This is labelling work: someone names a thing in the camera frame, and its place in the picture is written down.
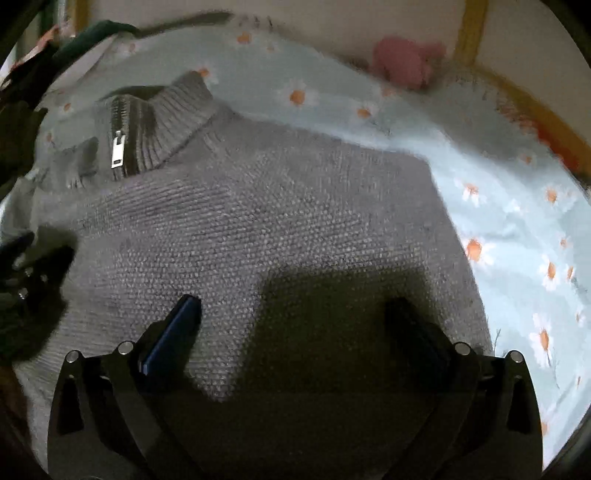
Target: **bed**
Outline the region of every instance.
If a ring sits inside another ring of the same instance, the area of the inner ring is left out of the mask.
[[[381,83],[342,56],[273,33],[267,22],[111,37],[43,99],[49,113],[36,155],[79,143],[69,122],[110,92],[167,85],[195,70],[243,115],[425,158],[472,265],[495,354],[517,349],[527,360],[547,466],[591,399],[591,206],[564,165],[585,170],[588,146],[531,96],[473,65],[486,15],[477,4],[463,25],[480,18],[480,31],[465,32],[458,61],[424,93]]]

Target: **pink plush toy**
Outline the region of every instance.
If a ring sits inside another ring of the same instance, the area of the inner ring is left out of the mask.
[[[441,42],[419,45],[400,37],[386,37],[376,43],[369,72],[398,87],[419,89],[427,86],[433,76],[432,60],[441,60],[446,53]]]

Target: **yellow wooden rail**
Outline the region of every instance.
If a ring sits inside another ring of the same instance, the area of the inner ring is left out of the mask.
[[[454,59],[503,90],[522,113],[548,133],[552,148],[557,153],[570,157],[569,160],[576,159],[579,164],[576,170],[591,176],[591,147],[564,120],[523,88],[476,62],[487,10],[488,0],[466,0]]]
[[[487,10],[488,0],[466,0],[456,49],[453,53],[453,58],[461,64],[470,66],[476,61]]]

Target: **metal zipper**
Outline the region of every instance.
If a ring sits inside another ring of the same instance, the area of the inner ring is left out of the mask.
[[[111,156],[111,169],[116,170],[116,177],[125,176],[125,143],[129,138],[129,109],[121,97],[115,97],[111,103],[111,136],[113,138],[113,152]]]

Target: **zipper pull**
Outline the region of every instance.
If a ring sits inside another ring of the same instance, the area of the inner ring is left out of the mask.
[[[123,165],[124,149],[125,135],[122,135],[121,130],[117,130],[116,137],[113,139],[113,156],[111,157],[111,168],[117,168]]]

